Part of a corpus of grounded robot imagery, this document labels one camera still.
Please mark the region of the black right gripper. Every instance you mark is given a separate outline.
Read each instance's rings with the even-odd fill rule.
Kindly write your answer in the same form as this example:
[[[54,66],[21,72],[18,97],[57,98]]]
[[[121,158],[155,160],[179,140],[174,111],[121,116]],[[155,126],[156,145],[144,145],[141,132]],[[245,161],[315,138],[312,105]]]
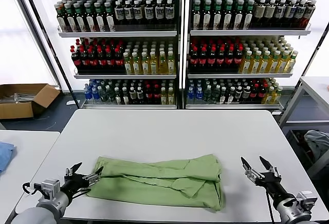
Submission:
[[[274,204],[279,204],[281,201],[289,198],[289,193],[281,185],[282,178],[280,177],[277,168],[273,167],[271,163],[264,159],[262,156],[259,156],[259,159],[266,169],[266,172],[257,172],[250,166],[244,157],[241,157],[245,175],[256,186],[265,188],[266,192],[272,198]]]

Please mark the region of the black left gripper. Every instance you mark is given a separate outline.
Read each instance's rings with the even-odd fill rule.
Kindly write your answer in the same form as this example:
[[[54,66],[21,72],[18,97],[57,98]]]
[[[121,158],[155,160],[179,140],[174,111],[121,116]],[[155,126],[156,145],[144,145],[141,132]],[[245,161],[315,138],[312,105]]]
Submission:
[[[71,168],[67,168],[64,176],[64,184],[61,186],[61,192],[65,193],[69,199],[73,197],[84,188],[88,188],[89,184],[95,184],[99,181],[103,166],[97,169],[94,173],[89,175],[76,174],[82,162],[74,164]]]

